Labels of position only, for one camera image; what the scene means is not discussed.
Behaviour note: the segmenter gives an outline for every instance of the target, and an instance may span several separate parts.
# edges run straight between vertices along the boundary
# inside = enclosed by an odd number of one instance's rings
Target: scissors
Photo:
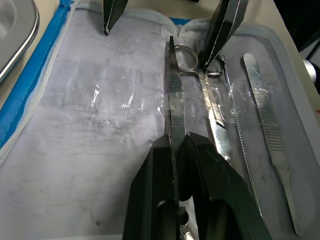
[[[175,50],[183,50],[191,54],[195,59],[195,65],[192,68],[184,69],[181,67],[179,71],[183,74],[194,75],[197,77],[203,93],[205,108],[208,113],[209,121],[209,131],[211,136],[209,139],[215,143],[218,153],[229,163],[233,168],[235,168],[235,163],[231,157],[231,144],[227,135],[226,124],[224,116],[221,112],[221,105],[217,103],[216,97],[213,92],[209,90],[209,78],[219,78],[224,74],[224,68],[222,62],[217,58],[219,64],[221,65],[220,72],[212,72],[207,68],[201,68],[199,62],[199,56],[191,48],[183,45],[174,46]]]

